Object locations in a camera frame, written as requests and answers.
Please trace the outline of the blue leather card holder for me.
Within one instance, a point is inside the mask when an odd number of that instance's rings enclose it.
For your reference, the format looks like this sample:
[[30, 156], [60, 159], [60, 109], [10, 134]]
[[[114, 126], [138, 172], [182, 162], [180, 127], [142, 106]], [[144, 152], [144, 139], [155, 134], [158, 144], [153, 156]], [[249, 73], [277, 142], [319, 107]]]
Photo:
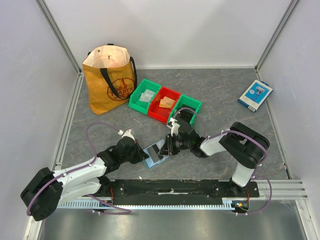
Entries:
[[[162, 148], [162, 146], [164, 145], [164, 143], [165, 143], [165, 140], [164, 140], [164, 139], [161, 139], [161, 140], [157, 141], [157, 142], [154, 143], [154, 144], [156, 144], [156, 145], [158, 146], [159, 150], [160, 150], [160, 149]], [[146, 147], [143, 151], [148, 155], [147, 148], [148, 148], [148, 147]], [[149, 156], [148, 158], [144, 159], [142, 162], [143, 162], [144, 166], [145, 166], [147, 169], [151, 169], [151, 168], [153, 168], [153, 167], [161, 164], [162, 162], [164, 162], [167, 158], [169, 158], [169, 156], [163, 156], [163, 159], [162, 159], [162, 160], [158, 161], [156, 164], [153, 164], [152, 161], [151, 161], [151, 158], [150, 158], [150, 156]]]

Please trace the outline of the black VIP credit card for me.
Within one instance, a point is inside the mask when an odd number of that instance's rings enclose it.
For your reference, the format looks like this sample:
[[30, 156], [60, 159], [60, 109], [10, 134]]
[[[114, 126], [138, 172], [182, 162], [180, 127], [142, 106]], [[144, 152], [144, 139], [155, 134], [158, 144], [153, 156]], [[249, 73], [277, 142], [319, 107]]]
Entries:
[[193, 125], [193, 122], [194, 122], [193, 117], [194, 117], [194, 112], [188, 109], [184, 109], [180, 111], [177, 115], [177, 118], [185, 122], [189, 122], [191, 126]]

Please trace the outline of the gold credit card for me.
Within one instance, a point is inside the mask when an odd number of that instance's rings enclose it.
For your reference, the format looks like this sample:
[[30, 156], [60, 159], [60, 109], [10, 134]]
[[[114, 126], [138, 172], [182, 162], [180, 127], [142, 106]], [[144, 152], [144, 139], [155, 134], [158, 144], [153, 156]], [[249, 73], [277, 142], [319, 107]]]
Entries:
[[165, 108], [165, 109], [170, 109], [172, 107], [172, 102], [171, 101], [166, 101], [165, 99], [161, 99], [159, 101], [159, 107], [160, 108]]

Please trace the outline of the silver credit card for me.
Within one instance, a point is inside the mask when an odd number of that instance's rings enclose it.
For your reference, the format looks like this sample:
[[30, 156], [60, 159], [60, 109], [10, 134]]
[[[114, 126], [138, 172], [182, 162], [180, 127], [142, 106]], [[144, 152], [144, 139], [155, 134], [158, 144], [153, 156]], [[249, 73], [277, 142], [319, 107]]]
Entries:
[[149, 102], [151, 101], [152, 97], [153, 97], [152, 94], [144, 93], [144, 92], [143, 92], [143, 93], [140, 95], [139, 100], [140, 100], [141, 102], [149, 103]]

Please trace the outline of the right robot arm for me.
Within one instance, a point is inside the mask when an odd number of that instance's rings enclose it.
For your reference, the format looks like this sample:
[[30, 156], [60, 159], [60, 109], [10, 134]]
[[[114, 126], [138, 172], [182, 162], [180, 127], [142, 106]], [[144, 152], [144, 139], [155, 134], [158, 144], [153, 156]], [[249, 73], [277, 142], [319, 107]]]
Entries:
[[171, 132], [165, 137], [158, 156], [174, 156], [189, 150], [197, 158], [207, 158], [228, 152], [237, 161], [229, 181], [229, 191], [235, 197], [247, 191], [256, 167], [268, 155], [269, 140], [246, 125], [235, 122], [227, 130], [214, 136], [200, 136], [189, 123], [170, 123]]

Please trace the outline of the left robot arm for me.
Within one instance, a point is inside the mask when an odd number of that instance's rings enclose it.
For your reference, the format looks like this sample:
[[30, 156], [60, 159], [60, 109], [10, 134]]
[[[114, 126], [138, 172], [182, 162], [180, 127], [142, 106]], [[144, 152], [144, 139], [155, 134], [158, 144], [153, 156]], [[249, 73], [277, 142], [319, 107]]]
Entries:
[[107, 174], [124, 163], [137, 164], [147, 158], [137, 140], [124, 136], [116, 145], [78, 165], [56, 171], [44, 167], [20, 194], [26, 214], [41, 221], [68, 201], [87, 195], [106, 196], [112, 188]]

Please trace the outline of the gold card in bin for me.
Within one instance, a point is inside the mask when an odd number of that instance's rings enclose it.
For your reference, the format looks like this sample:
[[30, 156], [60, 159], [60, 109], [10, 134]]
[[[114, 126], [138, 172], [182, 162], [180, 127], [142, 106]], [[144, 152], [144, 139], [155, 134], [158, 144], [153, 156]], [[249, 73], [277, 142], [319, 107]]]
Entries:
[[168, 98], [168, 97], [164, 97], [163, 99], [165, 99], [167, 102], [172, 102], [172, 106], [175, 103], [174, 99]]

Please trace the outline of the silver card in bin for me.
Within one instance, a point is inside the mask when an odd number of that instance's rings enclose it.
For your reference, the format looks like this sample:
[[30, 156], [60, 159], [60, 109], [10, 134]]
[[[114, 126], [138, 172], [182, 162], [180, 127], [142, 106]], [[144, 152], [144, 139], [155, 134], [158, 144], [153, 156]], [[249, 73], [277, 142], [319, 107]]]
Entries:
[[150, 100], [155, 95], [155, 92], [150, 89], [146, 89], [143, 94], [145, 99]]

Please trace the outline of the red plastic bin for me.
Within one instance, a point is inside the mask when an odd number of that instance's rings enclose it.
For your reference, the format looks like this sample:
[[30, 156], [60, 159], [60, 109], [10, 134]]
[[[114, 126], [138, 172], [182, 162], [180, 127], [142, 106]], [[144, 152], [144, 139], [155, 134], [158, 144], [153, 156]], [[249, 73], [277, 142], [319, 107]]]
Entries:
[[[166, 124], [180, 96], [181, 93], [162, 86], [150, 103], [147, 115]], [[160, 107], [160, 101], [164, 99], [164, 97], [174, 100], [173, 105], [170, 108]]]

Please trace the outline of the right green plastic bin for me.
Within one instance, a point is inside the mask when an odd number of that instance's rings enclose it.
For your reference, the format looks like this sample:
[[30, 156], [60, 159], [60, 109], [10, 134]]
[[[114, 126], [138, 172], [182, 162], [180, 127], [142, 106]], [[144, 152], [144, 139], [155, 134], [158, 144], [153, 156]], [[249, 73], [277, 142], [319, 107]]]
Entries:
[[185, 94], [182, 94], [178, 101], [176, 102], [176, 104], [174, 105], [169, 117], [168, 117], [168, 120], [170, 118], [172, 118], [175, 113], [180, 110], [181, 108], [190, 108], [190, 109], [193, 109], [196, 113], [199, 113], [200, 109], [201, 109], [201, 106], [202, 106], [202, 102], [199, 101], [199, 100], [196, 100], [192, 97], [189, 97]]

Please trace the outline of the green plastic bin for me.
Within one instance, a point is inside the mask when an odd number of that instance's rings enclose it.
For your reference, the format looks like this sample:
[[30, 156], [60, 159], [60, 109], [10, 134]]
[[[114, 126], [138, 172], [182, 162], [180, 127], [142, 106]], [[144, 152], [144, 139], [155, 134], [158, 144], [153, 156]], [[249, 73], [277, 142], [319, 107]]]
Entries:
[[131, 94], [128, 106], [147, 115], [149, 106], [161, 87], [162, 86], [158, 83], [143, 79], [136, 90]]
[[193, 109], [196, 113], [199, 113], [200, 109], [201, 109], [201, 106], [202, 106], [202, 102], [199, 101], [199, 100], [196, 100], [192, 97], [189, 97], [185, 94], [182, 94], [178, 101], [176, 102], [176, 104], [174, 105], [169, 117], [168, 117], [168, 120], [170, 118], [172, 118], [175, 113], [180, 110], [181, 108], [190, 108], [190, 109]]

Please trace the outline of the left green plastic bin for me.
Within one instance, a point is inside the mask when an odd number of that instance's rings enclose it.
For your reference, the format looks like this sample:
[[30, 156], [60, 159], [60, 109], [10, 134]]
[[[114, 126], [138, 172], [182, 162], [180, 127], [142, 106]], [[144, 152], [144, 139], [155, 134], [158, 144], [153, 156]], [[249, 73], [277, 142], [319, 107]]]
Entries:
[[158, 83], [143, 79], [136, 90], [131, 94], [128, 106], [147, 115], [149, 106], [161, 87], [162, 86]]

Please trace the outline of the blue razor box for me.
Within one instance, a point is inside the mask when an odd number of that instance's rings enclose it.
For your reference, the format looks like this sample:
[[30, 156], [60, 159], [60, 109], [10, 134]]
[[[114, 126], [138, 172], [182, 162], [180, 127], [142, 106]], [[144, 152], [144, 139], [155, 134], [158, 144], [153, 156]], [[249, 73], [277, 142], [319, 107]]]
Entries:
[[256, 79], [238, 98], [237, 102], [255, 113], [272, 92], [273, 89], [267, 83]]

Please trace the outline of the brown Trader Joe's paper bag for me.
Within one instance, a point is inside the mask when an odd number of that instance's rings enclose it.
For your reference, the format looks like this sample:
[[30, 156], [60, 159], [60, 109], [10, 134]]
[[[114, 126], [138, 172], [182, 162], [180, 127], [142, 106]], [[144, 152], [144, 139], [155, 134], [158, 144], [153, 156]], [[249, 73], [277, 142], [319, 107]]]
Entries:
[[102, 115], [129, 101], [137, 88], [135, 61], [125, 47], [112, 43], [94, 48], [82, 62], [89, 107]]

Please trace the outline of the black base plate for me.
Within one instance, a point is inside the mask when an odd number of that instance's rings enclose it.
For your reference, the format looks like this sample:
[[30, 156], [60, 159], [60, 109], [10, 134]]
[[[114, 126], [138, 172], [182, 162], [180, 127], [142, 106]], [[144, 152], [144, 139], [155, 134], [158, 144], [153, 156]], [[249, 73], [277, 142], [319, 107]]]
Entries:
[[116, 179], [104, 183], [94, 196], [111, 197], [115, 205], [220, 204], [223, 198], [260, 196], [256, 182], [249, 182], [240, 194], [234, 194], [229, 183], [215, 179]]

